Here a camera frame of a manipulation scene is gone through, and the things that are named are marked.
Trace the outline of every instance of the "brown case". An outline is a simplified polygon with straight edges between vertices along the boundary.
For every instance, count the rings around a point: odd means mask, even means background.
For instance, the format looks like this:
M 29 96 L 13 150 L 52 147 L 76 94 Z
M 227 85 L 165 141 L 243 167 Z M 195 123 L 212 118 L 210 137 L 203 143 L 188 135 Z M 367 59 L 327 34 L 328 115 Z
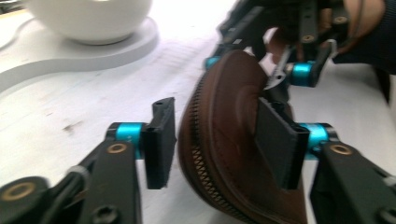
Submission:
M 211 206 L 246 223 L 306 223 L 303 187 L 276 186 L 254 143 L 258 97 L 267 75 L 242 50 L 201 78 L 182 118 L 184 176 Z

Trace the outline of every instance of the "brown leather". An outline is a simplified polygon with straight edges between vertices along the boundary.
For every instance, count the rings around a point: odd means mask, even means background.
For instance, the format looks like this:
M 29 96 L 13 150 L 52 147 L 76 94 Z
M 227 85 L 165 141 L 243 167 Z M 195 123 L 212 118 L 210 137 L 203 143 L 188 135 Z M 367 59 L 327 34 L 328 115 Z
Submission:
M 203 76 L 185 111 L 179 161 L 194 190 L 220 211 L 246 223 L 306 223 L 303 188 L 277 188 L 254 144 L 266 81 L 244 51 L 223 56 Z

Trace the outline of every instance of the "blue motor part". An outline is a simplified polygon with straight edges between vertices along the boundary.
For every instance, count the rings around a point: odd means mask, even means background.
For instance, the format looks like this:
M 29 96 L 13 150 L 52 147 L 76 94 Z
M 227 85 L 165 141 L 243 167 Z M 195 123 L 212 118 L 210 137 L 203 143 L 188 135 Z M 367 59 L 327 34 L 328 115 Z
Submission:
M 299 123 L 300 126 L 309 130 L 308 150 L 305 154 L 306 160 L 317 160 L 317 155 L 320 152 L 319 144 L 321 142 L 329 142 L 329 133 L 320 123 Z
M 210 69 L 220 59 L 220 56 L 214 56 L 205 60 L 205 69 Z
M 137 160 L 143 159 L 140 148 L 140 132 L 144 124 L 142 122 L 120 123 L 115 135 L 115 140 L 130 142 L 134 145 L 134 155 Z
M 293 86 L 309 87 L 310 72 L 314 62 L 295 63 L 290 73 L 290 84 Z

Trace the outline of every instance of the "human hand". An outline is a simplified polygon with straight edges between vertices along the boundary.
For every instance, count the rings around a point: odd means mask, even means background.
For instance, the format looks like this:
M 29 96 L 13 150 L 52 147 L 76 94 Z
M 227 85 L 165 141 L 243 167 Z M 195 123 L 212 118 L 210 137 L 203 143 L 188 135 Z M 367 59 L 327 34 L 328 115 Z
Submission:
M 338 53 L 346 53 L 353 49 L 364 36 L 370 34 L 374 28 L 381 22 L 385 13 L 384 0 L 344 0 L 346 11 L 349 13 L 348 36 L 352 41 L 346 46 L 338 49 Z M 322 9 L 319 15 L 318 31 L 325 32 L 332 25 L 332 11 L 329 8 Z M 268 52 L 272 53 L 272 60 L 278 63 L 286 45 L 290 43 L 283 35 L 280 29 L 277 29 L 269 43 L 267 44 Z M 301 61 L 303 54 L 298 50 L 297 58 Z

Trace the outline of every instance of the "zipper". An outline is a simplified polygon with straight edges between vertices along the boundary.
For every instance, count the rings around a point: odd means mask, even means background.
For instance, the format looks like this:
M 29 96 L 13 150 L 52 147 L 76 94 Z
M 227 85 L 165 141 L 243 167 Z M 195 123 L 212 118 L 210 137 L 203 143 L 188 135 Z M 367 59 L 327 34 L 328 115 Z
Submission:
M 219 188 L 213 182 L 210 176 L 205 160 L 202 156 L 202 149 L 200 144 L 200 130 L 199 130 L 199 106 L 202 95 L 202 88 L 204 86 L 207 72 L 201 77 L 198 85 L 195 89 L 194 95 L 192 96 L 192 106 L 190 110 L 190 125 L 191 125 L 191 141 L 192 141 L 192 160 L 195 166 L 195 170 L 199 176 L 201 184 L 204 186 L 206 193 L 209 194 L 210 198 L 216 202 L 217 206 L 221 207 L 226 213 L 232 217 L 238 218 L 249 224 L 256 224 L 255 221 L 251 220 L 244 213 L 235 208 L 230 202 L 228 202 L 224 196 L 220 193 Z

